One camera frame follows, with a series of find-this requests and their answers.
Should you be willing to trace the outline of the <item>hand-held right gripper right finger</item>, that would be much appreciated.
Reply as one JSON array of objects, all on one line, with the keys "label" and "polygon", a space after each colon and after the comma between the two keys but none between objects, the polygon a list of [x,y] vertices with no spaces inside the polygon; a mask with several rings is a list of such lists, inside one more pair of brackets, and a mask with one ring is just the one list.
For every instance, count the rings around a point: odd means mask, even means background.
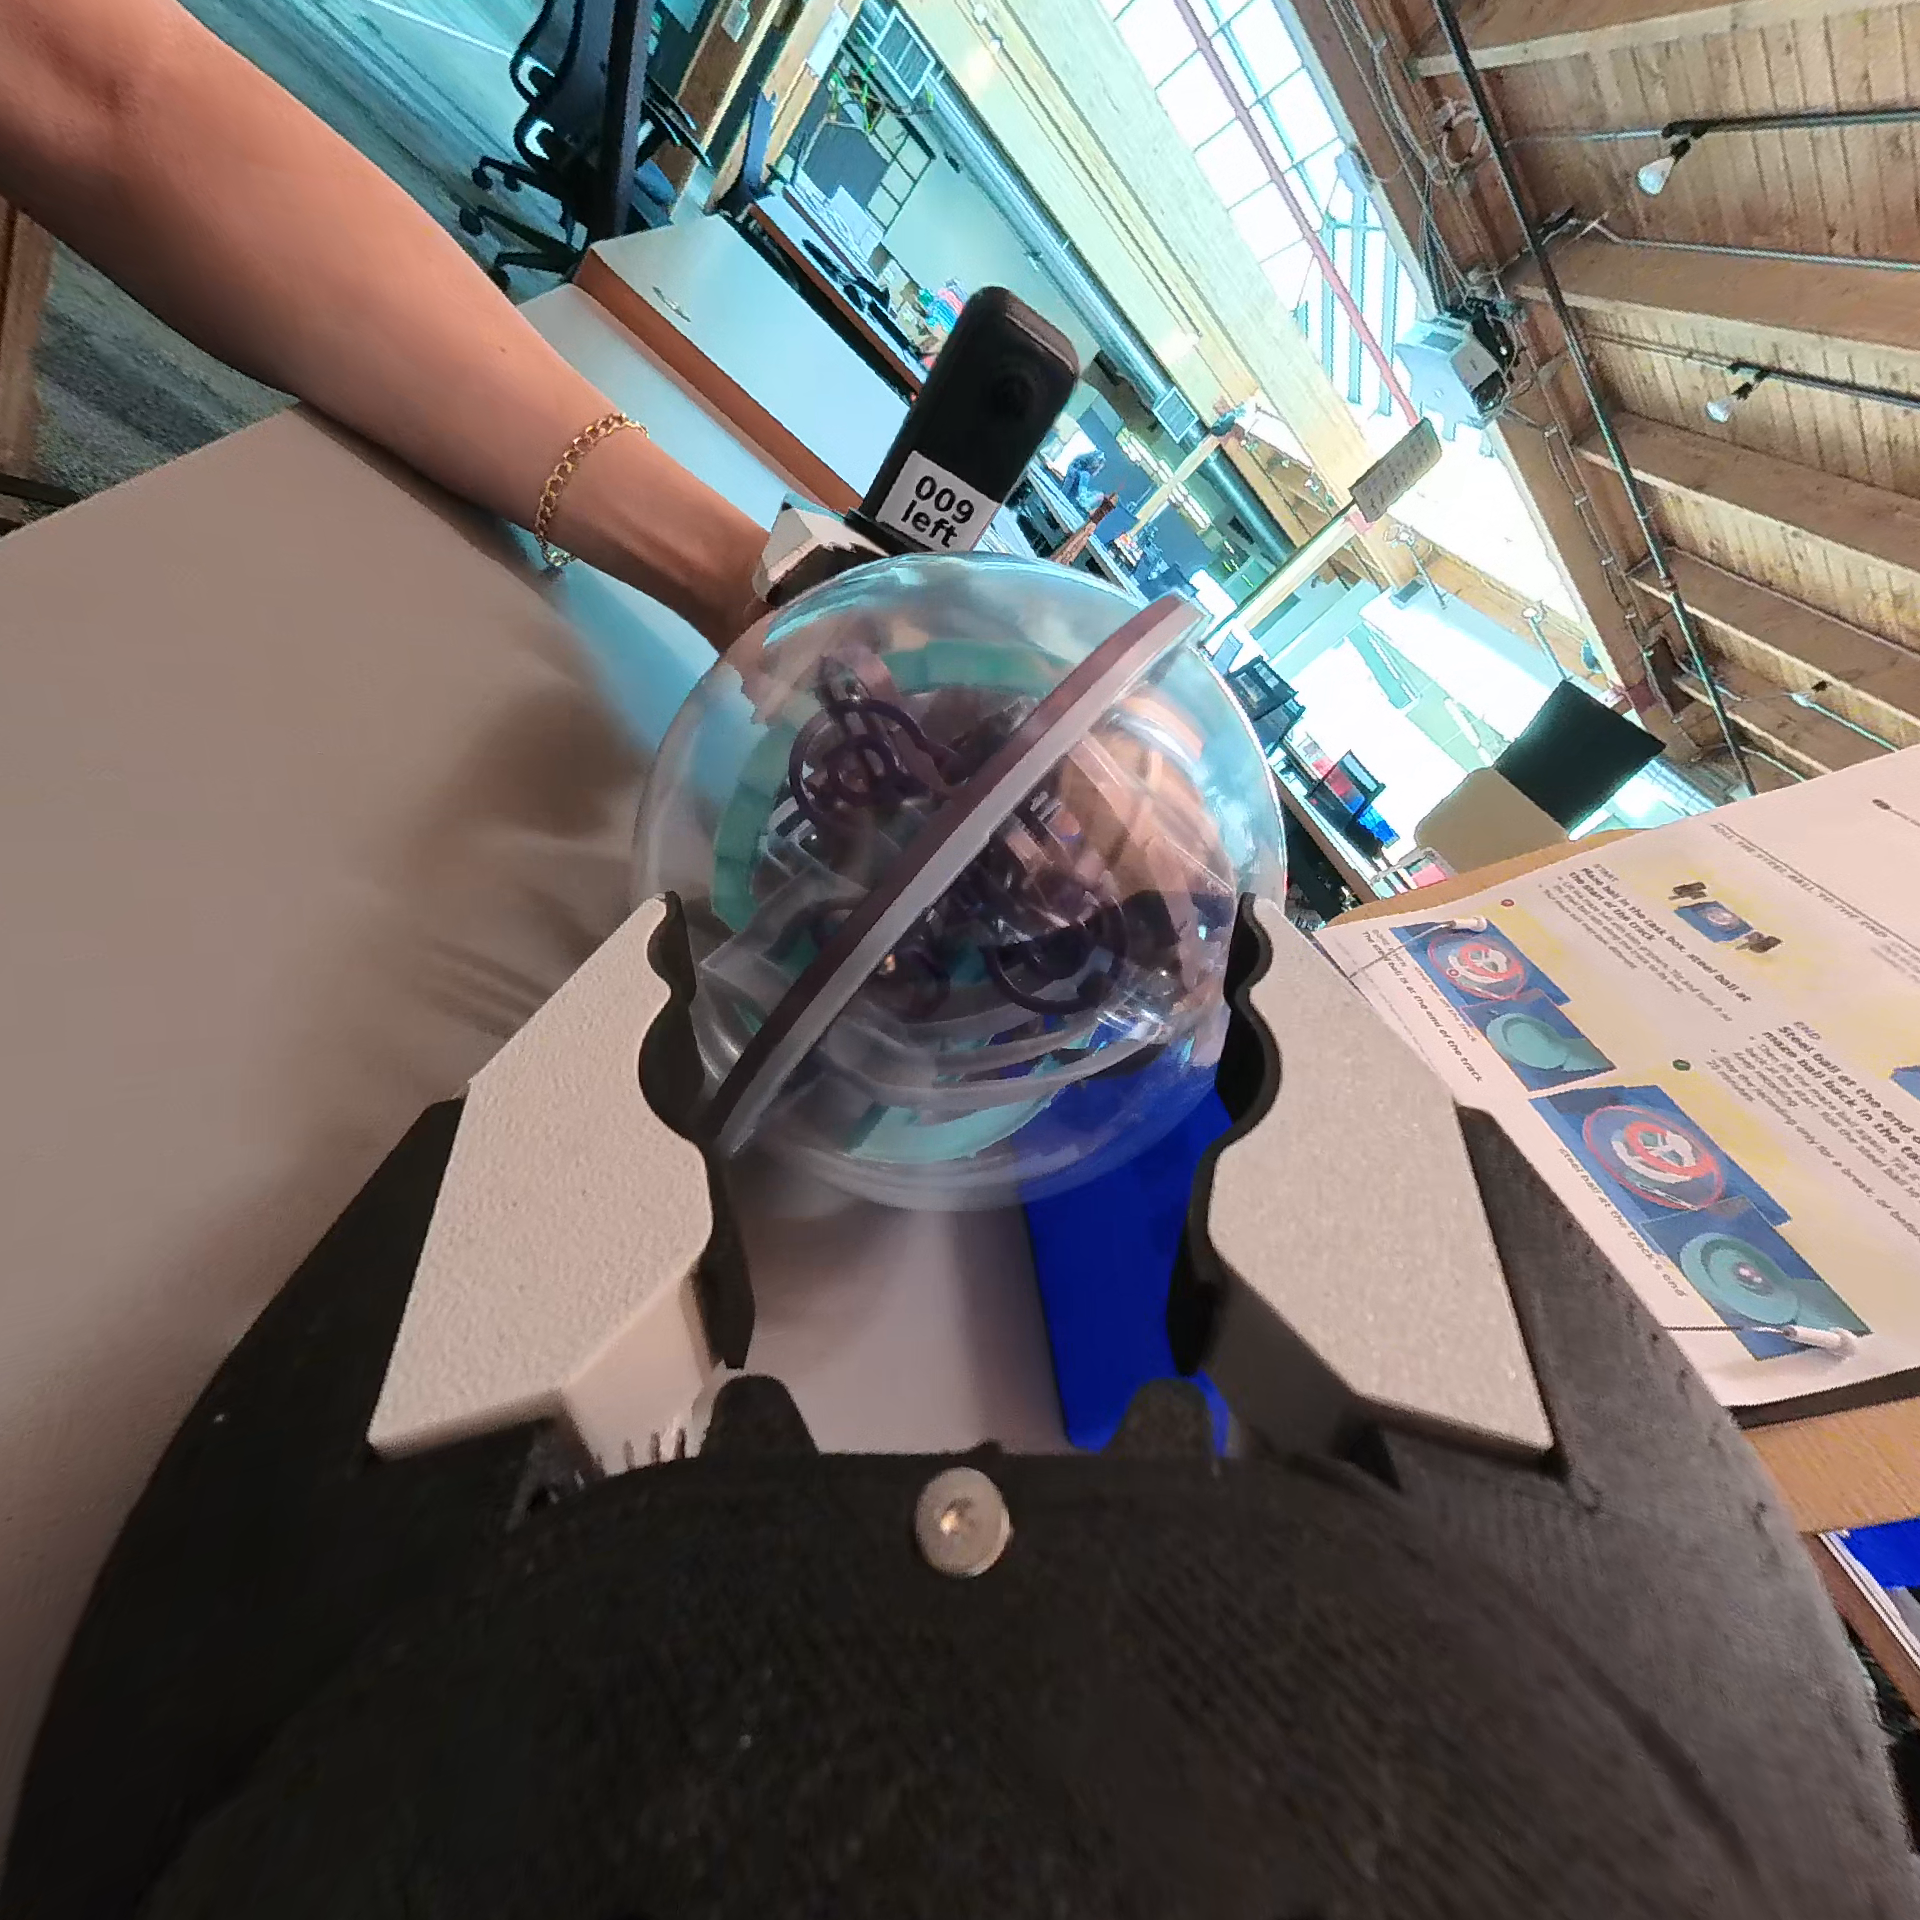
[{"label": "hand-held right gripper right finger", "polygon": [[1237,1451],[1411,1434],[1544,1460],[1550,1413],[1443,1081],[1282,909],[1238,901],[1226,1132],[1191,1181],[1167,1344]]}]

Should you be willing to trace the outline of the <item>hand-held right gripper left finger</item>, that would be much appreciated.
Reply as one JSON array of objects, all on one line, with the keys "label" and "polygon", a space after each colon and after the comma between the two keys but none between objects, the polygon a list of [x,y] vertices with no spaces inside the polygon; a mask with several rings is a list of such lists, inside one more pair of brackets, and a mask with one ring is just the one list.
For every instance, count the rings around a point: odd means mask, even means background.
[{"label": "hand-held right gripper left finger", "polygon": [[683,917],[641,901],[480,1071],[367,1419],[384,1458],[557,1425],[592,1467],[699,1447],[722,1208],[641,1084],[683,1012]]}]

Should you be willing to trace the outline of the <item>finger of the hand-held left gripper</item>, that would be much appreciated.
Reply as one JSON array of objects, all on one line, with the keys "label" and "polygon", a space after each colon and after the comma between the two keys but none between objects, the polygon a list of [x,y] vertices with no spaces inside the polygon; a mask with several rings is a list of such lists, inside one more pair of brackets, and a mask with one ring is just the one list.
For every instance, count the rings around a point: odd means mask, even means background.
[{"label": "finger of the hand-held left gripper", "polygon": [[781,507],[751,571],[754,602],[781,609],[845,570],[845,524],[816,507]]}]

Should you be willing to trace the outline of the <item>clear plastic maze ball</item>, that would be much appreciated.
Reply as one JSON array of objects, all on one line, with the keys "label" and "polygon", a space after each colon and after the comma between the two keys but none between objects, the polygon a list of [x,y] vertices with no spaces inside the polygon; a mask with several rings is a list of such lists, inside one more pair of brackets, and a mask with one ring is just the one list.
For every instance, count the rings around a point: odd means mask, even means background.
[{"label": "clear plastic maze ball", "polygon": [[744,633],[662,736],[638,897],[679,909],[714,1161],[990,1210],[1141,1156],[1213,1093],[1280,799],[1182,592],[901,556]]}]

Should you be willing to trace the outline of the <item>person's left forearm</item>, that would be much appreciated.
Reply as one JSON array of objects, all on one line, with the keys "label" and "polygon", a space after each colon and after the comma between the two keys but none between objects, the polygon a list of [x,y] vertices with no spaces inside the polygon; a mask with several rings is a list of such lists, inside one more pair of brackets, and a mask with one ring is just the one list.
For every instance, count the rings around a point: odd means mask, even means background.
[{"label": "person's left forearm", "polygon": [[191,346],[541,547],[618,428],[467,255],[179,5],[2,5],[2,179]]}]

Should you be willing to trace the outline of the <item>person's left hand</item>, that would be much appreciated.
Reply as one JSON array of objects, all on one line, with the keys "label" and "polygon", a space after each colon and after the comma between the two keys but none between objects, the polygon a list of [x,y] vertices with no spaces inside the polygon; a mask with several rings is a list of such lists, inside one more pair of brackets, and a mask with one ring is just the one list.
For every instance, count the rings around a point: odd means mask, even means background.
[{"label": "person's left hand", "polygon": [[632,426],[583,452],[544,524],[547,544],[656,599],[714,655],[762,613],[751,571],[765,538]]}]

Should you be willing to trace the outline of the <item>blue plastic bin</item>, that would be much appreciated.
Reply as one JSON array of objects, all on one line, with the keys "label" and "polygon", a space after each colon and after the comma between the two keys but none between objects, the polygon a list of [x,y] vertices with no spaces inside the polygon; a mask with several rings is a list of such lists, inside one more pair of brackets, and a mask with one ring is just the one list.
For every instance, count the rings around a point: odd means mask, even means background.
[{"label": "blue plastic bin", "polygon": [[[1690,1290],[1706,1331],[1737,1337],[1752,1361],[1798,1354],[1786,1329],[1867,1333],[1784,1235],[1786,1211],[1669,1093],[1575,1088],[1530,1106]],[[1230,1121],[1208,1090],[1141,1156],[1023,1203],[1062,1425],[1080,1450],[1102,1450],[1137,1385],[1175,1371],[1167,1273],[1192,1173]]]}]

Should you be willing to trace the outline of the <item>sign panel on pole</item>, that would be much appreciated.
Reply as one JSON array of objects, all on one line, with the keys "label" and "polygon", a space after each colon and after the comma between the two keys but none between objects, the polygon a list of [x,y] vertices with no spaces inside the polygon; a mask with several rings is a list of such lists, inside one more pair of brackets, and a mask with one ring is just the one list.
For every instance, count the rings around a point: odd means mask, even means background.
[{"label": "sign panel on pole", "polygon": [[1401,439],[1381,452],[1347,487],[1347,517],[1358,528],[1373,528],[1398,507],[1402,496],[1426,481],[1441,460],[1435,424],[1422,417]]}]

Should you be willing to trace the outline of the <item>white ceiling projector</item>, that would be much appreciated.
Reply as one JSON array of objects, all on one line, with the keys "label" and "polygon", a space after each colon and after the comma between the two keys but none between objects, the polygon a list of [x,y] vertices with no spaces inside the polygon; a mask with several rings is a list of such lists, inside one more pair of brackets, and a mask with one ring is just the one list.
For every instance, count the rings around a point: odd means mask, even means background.
[{"label": "white ceiling projector", "polygon": [[1485,428],[1506,404],[1519,346],[1496,312],[1466,304],[1415,321],[1394,357],[1419,417],[1449,431]]}]

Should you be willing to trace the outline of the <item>black office chair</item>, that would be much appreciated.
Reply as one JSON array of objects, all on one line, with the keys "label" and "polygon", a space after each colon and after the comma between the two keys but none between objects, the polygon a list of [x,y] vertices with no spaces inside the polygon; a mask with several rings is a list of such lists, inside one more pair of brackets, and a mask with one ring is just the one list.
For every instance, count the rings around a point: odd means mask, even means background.
[{"label": "black office chair", "polygon": [[662,147],[709,163],[679,98],[648,75],[651,21],[639,3],[547,3],[519,41],[511,155],[480,157],[475,199],[458,209],[470,237],[519,241],[486,265],[503,293],[513,271],[569,276],[594,244],[667,225],[675,188],[643,184]]}]

